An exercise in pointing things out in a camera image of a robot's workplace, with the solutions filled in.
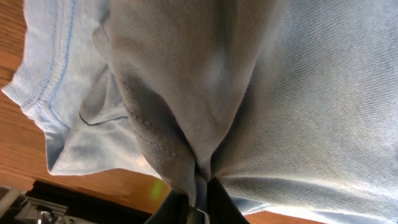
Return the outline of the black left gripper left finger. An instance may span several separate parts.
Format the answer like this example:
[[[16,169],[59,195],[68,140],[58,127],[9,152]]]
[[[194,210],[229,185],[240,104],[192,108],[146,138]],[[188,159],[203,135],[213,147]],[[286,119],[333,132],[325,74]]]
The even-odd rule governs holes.
[[[186,224],[188,210],[188,197],[172,190],[144,224]]]

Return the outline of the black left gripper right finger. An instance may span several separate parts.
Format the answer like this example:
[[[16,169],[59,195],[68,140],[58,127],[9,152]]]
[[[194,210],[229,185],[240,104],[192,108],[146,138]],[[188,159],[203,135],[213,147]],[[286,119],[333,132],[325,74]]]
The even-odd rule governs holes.
[[[217,178],[208,182],[207,202],[210,224],[249,224]]]

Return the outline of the light blue t-shirt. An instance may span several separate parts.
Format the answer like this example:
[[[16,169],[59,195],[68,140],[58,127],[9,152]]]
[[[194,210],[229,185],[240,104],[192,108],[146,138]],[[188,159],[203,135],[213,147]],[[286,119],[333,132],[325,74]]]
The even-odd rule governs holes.
[[[396,1],[25,1],[3,88],[52,175],[163,179],[327,223],[397,222]]]

